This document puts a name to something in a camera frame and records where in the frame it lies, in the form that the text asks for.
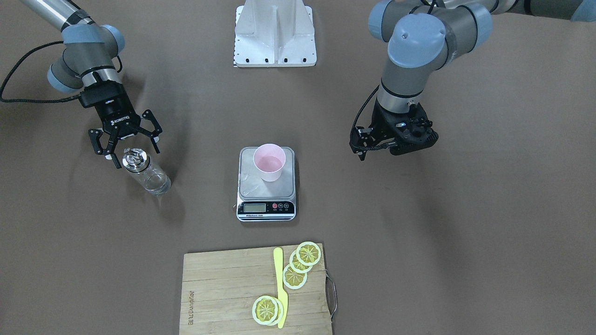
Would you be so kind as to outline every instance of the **lemon slice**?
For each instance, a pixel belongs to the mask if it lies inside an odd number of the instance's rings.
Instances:
[[[294,272],[298,272],[299,274],[305,274],[312,269],[312,266],[306,266],[298,261],[298,258],[296,258],[296,250],[290,255],[290,267]]]
[[[267,325],[276,325],[276,324],[280,323],[281,318],[284,316],[284,306],[281,304],[281,301],[277,298],[273,298],[273,299],[275,299],[275,301],[277,302],[277,308],[278,308],[277,317],[275,318],[275,321],[273,321]]]
[[[279,305],[277,299],[271,296],[260,296],[253,304],[253,319],[258,324],[267,325],[277,319]]]
[[[321,259],[321,248],[313,242],[302,242],[296,248],[296,258],[306,266],[313,266]]]
[[[290,264],[285,266],[282,280],[288,289],[297,290],[304,286],[308,274],[300,274],[290,267]]]

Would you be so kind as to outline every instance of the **plastic cup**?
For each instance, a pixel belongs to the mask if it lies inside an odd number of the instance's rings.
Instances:
[[[255,150],[253,162],[262,180],[276,181],[285,165],[285,152],[279,145],[263,144]]]

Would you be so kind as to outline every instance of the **cutting board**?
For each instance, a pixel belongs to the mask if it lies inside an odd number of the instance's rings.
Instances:
[[[323,245],[318,244],[323,252]],[[283,246],[284,267],[298,245]],[[325,254],[308,272],[303,287],[288,293],[284,328],[253,320],[254,301],[277,296],[275,247],[187,253],[182,270],[180,335],[332,335],[325,292]]]

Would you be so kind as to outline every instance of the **white bracket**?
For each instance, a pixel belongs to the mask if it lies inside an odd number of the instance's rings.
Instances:
[[[246,0],[236,9],[234,66],[316,64],[312,8],[302,0]]]

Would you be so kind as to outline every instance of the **transparent bottle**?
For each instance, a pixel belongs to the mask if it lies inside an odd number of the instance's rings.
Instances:
[[[136,181],[154,196],[160,196],[170,190],[172,182],[159,165],[142,149],[126,148],[122,165]]]

